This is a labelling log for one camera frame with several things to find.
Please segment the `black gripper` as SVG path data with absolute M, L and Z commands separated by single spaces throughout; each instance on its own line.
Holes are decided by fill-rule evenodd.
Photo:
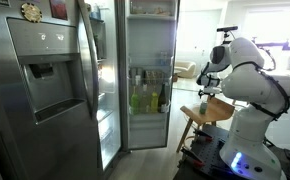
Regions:
M 203 89 L 200 89 L 198 92 L 199 97 L 202 97 L 203 95 L 209 95 L 211 97 L 215 96 L 216 94 L 220 94 L 221 89 L 217 87 L 204 87 Z

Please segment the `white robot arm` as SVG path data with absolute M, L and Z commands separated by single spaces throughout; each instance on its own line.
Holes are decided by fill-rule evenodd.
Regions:
M 239 37 L 212 49 L 197 83 L 219 86 L 230 99 L 247 107 L 236 112 L 220 158 L 247 180 L 287 180 L 277 156 L 263 144 L 269 124 L 290 108 L 290 76 L 270 75 L 264 58 L 250 40 Z

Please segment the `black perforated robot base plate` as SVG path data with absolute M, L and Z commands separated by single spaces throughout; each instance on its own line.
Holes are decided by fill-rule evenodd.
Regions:
M 219 151 L 228 131 L 212 125 L 195 130 L 190 149 L 183 148 L 182 159 L 173 180 L 245 180 L 235 175 L 221 160 Z

